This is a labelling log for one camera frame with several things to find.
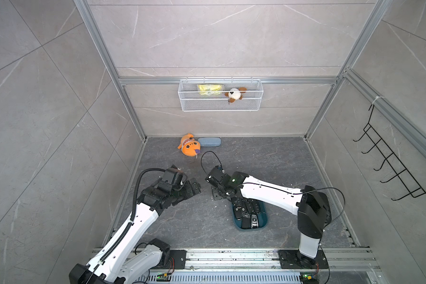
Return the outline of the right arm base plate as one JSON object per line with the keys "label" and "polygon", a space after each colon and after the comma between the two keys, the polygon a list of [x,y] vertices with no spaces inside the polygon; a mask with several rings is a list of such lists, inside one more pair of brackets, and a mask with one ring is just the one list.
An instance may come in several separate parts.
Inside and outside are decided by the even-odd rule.
{"label": "right arm base plate", "polygon": [[298,250],[279,250],[278,258],[282,269],[328,269],[328,261],[322,250],[315,258],[301,254]]}

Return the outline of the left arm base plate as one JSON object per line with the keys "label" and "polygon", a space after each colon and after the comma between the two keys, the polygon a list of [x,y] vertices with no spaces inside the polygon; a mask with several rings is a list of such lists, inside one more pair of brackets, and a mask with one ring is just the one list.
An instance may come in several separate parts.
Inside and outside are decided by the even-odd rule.
{"label": "left arm base plate", "polygon": [[186,265],[186,250],[170,250],[163,255],[163,268],[178,270],[184,269]]}

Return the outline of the BMW key silver black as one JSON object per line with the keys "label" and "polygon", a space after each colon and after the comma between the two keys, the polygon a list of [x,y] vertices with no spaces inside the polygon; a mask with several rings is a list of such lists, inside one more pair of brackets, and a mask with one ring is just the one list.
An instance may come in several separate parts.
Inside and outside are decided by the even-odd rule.
{"label": "BMW key silver black", "polygon": [[259,228],[259,220],[257,215],[251,215],[251,228]]}

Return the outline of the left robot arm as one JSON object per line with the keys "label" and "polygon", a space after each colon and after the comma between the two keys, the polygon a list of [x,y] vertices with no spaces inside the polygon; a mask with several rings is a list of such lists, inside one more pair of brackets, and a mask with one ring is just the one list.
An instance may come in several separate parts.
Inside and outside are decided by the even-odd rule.
{"label": "left robot arm", "polygon": [[145,272],[168,262],[170,246],[154,240],[131,259],[131,251],[144,233],[170,206],[201,192],[192,179],[168,184],[161,179],[142,191],[127,223],[86,265],[77,264],[69,273],[71,284],[130,284]]}

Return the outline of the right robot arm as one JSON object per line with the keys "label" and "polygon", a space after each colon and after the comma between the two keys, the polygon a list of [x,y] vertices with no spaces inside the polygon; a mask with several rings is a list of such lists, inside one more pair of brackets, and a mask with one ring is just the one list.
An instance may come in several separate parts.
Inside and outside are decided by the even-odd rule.
{"label": "right robot arm", "polygon": [[219,166],[207,174],[205,180],[228,200],[246,198],[266,202],[297,217],[301,239],[298,255],[314,260],[317,257],[324,229],[332,222],[328,196],[311,186],[303,189],[261,181],[243,172],[226,174]]}

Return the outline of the teal storage box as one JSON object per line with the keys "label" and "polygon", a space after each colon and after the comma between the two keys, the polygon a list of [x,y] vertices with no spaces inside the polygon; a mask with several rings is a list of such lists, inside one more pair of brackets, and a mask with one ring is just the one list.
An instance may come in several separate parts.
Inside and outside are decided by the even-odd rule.
{"label": "teal storage box", "polygon": [[[233,221],[241,231],[258,230],[268,224],[268,216],[263,201],[242,199],[232,203]],[[255,214],[259,220],[259,228],[251,228],[251,215]]]}

